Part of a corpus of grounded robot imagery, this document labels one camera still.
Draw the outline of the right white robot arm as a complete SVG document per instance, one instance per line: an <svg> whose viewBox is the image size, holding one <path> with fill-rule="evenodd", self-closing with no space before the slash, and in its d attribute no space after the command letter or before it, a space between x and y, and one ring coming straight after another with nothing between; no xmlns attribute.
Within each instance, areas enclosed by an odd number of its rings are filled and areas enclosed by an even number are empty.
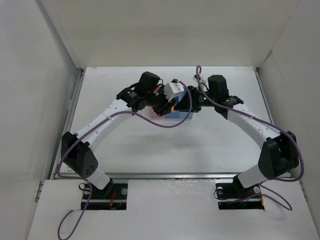
<svg viewBox="0 0 320 240"><path fill-rule="evenodd" d="M243 100L230 95L226 79L211 75L207 91L203 90L203 78L195 74L198 86L189 86L182 100L175 106L181 112L198 113L202 107L214 107L226 120L241 128L260 148L257 164L233 177L232 182L216 184L219 200L243 199L260 183L275 180L299 166L295 135L282 131L269 122L258 119Z"/></svg>

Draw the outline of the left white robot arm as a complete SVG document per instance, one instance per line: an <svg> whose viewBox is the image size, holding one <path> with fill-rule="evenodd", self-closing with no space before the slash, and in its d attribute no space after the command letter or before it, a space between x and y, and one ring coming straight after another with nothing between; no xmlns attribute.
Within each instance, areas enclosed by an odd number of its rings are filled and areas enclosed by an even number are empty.
<svg viewBox="0 0 320 240"><path fill-rule="evenodd" d="M164 115L175 103L164 91L156 93L161 78L149 71L139 81L119 92L110 106L76 133L66 132L61 139L61 159L80 178L89 181L103 195L111 191L113 180L99 166L94 155L100 143L122 122L145 107Z"/></svg>

